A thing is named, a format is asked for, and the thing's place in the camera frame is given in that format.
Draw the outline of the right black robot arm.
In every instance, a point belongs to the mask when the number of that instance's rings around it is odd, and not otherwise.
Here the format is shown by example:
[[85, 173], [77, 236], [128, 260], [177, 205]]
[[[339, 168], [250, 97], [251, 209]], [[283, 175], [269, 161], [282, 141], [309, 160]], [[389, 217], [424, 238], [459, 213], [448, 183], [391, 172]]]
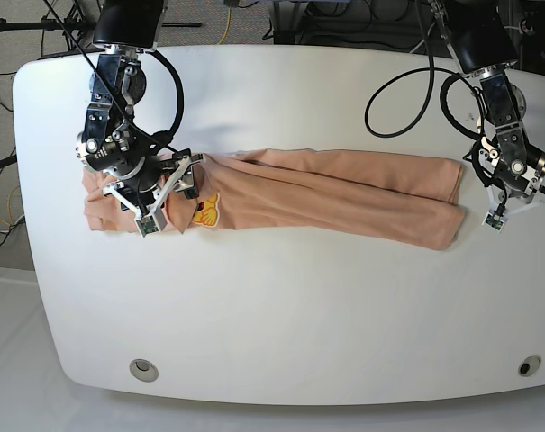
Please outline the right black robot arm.
[[[114, 177], [121, 206], [141, 215], [154, 203], [162, 176], [173, 174], [189, 150], [173, 151], [169, 162], [159, 153], [168, 149], [184, 115], [181, 78], [157, 52], [157, 39], [167, 4], [164, 1], [106, 1], [95, 25], [93, 43], [102, 49], [90, 84], [91, 100], [77, 157], [84, 168]], [[135, 105], [144, 96], [147, 78], [138, 57], [148, 53], [170, 74], [177, 109], [168, 130], [149, 134], [135, 122]]]

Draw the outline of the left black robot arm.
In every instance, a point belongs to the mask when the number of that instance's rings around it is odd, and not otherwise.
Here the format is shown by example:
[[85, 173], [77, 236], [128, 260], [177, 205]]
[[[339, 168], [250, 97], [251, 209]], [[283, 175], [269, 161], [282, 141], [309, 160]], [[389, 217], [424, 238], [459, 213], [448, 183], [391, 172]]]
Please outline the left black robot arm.
[[525, 100], [506, 75], [518, 60], [496, 1], [432, 1], [441, 37], [464, 78], [479, 80], [484, 102], [478, 131], [462, 126], [474, 140], [469, 158], [486, 187], [531, 203], [545, 176], [545, 152], [528, 140], [523, 126]]

